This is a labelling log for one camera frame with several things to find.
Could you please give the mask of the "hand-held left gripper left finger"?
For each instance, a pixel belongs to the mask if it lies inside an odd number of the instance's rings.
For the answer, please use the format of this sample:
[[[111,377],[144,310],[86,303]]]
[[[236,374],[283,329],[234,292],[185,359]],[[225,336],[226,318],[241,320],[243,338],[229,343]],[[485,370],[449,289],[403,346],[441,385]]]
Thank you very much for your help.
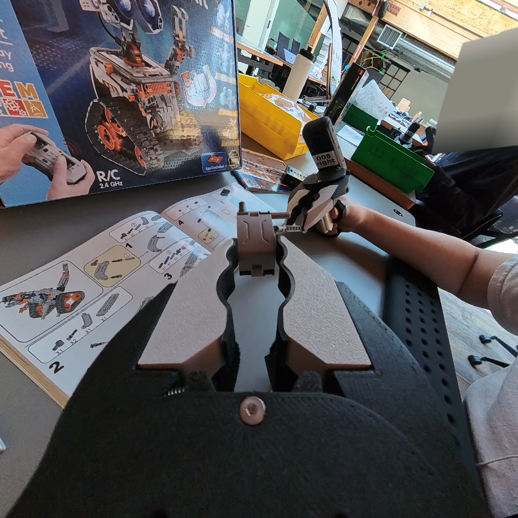
[[[177,282],[139,359],[139,366],[201,370],[217,391],[233,391],[239,346],[228,297],[235,288],[237,242],[226,241]]]

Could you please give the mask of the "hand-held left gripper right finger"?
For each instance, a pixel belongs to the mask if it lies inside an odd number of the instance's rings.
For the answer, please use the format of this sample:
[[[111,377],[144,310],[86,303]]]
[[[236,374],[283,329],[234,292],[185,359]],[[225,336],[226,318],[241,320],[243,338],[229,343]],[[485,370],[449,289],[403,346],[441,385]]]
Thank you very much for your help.
[[[303,372],[372,365],[334,278],[285,237],[277,238],[279,289],[275,342],[265,357],[271,388],[289,392]]]

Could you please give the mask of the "grey brick assembly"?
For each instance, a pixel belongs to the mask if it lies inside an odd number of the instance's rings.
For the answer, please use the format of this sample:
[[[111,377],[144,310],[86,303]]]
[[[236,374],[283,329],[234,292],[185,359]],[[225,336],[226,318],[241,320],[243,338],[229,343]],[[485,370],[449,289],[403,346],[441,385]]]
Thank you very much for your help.
[[[288,219],[289,212],[249,212],[244,202],[237,213],[237,250],[240,275],[275,274],[276,237],[274,219]]]

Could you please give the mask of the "person's right forearm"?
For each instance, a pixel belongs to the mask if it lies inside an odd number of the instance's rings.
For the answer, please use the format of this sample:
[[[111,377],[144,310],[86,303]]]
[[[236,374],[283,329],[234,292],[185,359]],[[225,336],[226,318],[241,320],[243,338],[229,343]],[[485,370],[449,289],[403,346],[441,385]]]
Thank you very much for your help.
[[[419,229],[360,208],[356,233],[429,277],[437,286],[474,306],[489,308],[488,286],[511,256],[479,249],[432,230]]]

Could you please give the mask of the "person's right hand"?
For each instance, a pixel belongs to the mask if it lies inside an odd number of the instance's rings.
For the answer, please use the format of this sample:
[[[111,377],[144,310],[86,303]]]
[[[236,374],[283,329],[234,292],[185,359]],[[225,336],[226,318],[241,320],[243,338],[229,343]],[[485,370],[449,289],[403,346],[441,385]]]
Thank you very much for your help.
[[[369,209],[347,196],[341,196],[338,200],[344,205],[345,210],[342,211],[342,218],[338,221],[337,228],[342,233],[359,230],[369,214]]]

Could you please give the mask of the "clear bag of parts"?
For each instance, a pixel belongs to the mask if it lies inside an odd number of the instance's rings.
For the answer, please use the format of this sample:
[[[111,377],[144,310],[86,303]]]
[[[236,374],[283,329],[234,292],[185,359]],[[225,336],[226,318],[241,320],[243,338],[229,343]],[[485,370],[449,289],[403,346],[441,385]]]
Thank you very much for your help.
[[[301,107],[301,105],[296,103],[294,100],[285,97],[282,94],[262,93],[260,95],[272,104],[274,104],[276,107],[280,108],[285,113],[291,115],[296,120],[300,121],[302,124],[306,124],[318,118],[318,116],[314,117],[312,113],[307,113]]]

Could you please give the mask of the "colourful printed manual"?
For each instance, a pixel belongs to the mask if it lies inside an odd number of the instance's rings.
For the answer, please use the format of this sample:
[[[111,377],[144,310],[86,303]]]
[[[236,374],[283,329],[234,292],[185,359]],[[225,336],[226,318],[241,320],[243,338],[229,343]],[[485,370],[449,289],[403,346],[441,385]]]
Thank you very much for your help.
[[[242,148],[242,168],[232,174],[249,191],[290,193],[293,187],[283,183],[286,170],[282,160]]]

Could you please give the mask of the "black carton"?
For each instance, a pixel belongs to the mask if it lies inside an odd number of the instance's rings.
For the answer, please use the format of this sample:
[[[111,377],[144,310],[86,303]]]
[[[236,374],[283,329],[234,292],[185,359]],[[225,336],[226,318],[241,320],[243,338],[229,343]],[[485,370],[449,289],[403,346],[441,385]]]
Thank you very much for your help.
[[[339,86],[337,87],[332,99],[330,100],[324,116],[329,117],[332,124],[339,122],[341,114],[346,109],[349,102],[352,102],[355,94],[365,84],[368,78],[366,68],[353,63],[343,75]]]

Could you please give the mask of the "yellow plastic bin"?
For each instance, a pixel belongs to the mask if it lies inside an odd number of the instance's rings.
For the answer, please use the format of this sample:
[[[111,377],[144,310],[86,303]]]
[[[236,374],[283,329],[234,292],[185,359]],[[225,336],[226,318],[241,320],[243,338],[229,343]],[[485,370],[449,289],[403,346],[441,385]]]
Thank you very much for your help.
[[[279,93],[258,79],[239,74],[241,130],[280,159],[308,152],[301,135],[305,124],[263,98],[262,93]]]

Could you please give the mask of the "white bottle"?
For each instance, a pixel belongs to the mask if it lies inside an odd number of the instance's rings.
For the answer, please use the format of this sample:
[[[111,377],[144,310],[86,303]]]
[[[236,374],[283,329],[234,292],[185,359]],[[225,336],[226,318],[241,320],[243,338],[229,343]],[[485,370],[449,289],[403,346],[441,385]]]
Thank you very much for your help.
[[[293,101],[297,101],[300,98],[301,91],[307,82],[314,61],[315,55],[312,53],[312,46],[309,46],[308,49],[300,49],[283,89],[284,96]]]

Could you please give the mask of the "wooden board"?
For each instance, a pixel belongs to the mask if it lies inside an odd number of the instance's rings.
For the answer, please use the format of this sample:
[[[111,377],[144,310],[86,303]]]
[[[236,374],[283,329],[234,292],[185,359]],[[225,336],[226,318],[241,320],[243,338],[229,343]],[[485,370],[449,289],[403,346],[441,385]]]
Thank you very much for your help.
[[[389,198],[401,207],[408,210],[416,203],[415,191],[411,191],[411,193],[405,193],[401,189],[392,185],[385,179],[366,169],[364,166],[358,164],[357,162],[350,159],[345,159],[345,162],[347,169],[353,176],[371,186],[373,189],[380,192],[386,198]]]

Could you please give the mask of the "white ceiling air vent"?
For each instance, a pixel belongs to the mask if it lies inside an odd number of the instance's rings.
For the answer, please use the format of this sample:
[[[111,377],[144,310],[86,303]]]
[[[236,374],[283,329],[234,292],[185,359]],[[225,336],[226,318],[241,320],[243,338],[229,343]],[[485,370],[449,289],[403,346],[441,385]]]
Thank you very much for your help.
[[[403,32],[393,28],[392,26],[385,24],[377,38],[377,43],[387,49],[394,49],[400,38],[403,36]]]

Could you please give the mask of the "open instruction booklet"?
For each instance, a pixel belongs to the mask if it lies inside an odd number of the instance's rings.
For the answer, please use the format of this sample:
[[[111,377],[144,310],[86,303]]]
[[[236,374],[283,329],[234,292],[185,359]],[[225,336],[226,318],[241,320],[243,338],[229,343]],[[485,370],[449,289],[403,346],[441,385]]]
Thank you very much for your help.
[[[236,237],[238,204],[275,210],[232,183],[162,213],[139,212],[1,286],[1,351],[66,405],[100,351],[167,284]]]

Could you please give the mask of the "black office chair base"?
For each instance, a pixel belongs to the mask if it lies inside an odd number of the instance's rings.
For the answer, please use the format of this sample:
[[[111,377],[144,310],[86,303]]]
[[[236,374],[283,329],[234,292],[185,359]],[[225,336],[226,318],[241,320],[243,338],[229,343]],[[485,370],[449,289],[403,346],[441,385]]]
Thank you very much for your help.
[[[479,335],[479,340],[482,344],[488,344],[491,341],[495,340],[504,349],[506,349],[511,355],[513,355],[515,358],[517,357],[517,348],[509,346],[507,343],[505,343],[503,340],[501,340],[496,335],[490,336],[490,335],[486,335],[486,334],[481,334],[481,335]],[[491,364],[494,364],[494,365],[497,365],[497,366],[503,367],[503,368],[510,366],[510,364],[508,364],[508,363],[502,362],[497,359],[492,359],[487,356],[469,355],[468,361],[472,367],[481,365],[483,362],[488,362],[488,363],[491,363]]]

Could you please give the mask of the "person's beige shirt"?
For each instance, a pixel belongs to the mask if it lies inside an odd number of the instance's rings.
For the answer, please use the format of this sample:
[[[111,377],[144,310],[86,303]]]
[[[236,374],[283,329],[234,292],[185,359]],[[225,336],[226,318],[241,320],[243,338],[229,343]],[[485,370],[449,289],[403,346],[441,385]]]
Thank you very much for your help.
[[[495,320],[517,334],[517,257],[502,263],[488,286]],[[517,359],[473,383],[465,404],[491,513],[517,515]]]

